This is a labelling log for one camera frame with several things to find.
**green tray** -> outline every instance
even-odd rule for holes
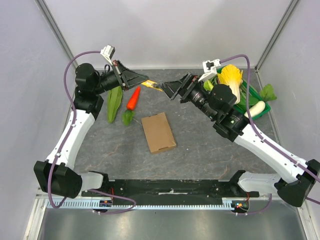
[[[218,68],[218,69],[216,70],[217,73],[221,74],[222,69],[223,69],[223,67]],[[247,87],[247,83],[246,83],[245,81],[243,81],[242,84],[243,84],[245,87]],[[261,96],[259,95],[259,93],[257,93],[251,86],[250,86],[250,88],[249,88],[249,93],[250,93],[253,97],[257,98],[259,101],[262,101],[262,98],[261,98]],[[234,106],[233,106],[233,109],[237,110],[239,113],[242,113],[242,114],[245,113],[245,111],[243,111],[243,110],[242,110],[240,107],[238,107],[237,105],[234,105]],[[260,118],[261,116],[263,116],[263,115],[265,115],[266,113],[268,113],[268,112],[270,111],[270,109],[271,109],[270,105],[269,105],[267,102],[265,102],[265,108],[264,108],[264,110],[263,110],[261,113],[259,113],[257,116],[254,116],[252,119],[253,119],[253,120],[256,120],[256,119]]]

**metal plate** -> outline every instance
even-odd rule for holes
[[[250,201],[252,211],[266,201]],[[133,210],[98,215],[47,209],[39,240],[306,240],[297,208],[273,201],[256,215],[217,210]]]

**carrot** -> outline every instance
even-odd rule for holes
[[[133,111],[137,105],[138,99],[140,95],[140,86],[136,88],[134,93],[132,94],[128,104],[126,105],[126,109]]]

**yellow object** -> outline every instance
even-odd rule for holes
[[[222,68],[221,74],[218,73],[220,84],[228,85],[232,93],[236,96],[235,104],[240,102],[239,86],[242,82],[242,73],[243,71],[240,71],[239,68],[232,64]]]
[[[146,86],[146,87],[148,87],[148,88],[156,89],[156,90],[162,92],[162,90],[160,88],[156,87],[157,83],[155,81],[147,80],[147,81],[144,81],[141,84]]]

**cardboard box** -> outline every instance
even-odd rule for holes
[[[164,112],[144,117],[141,121],[152,154],[161,153],[177,146]]]

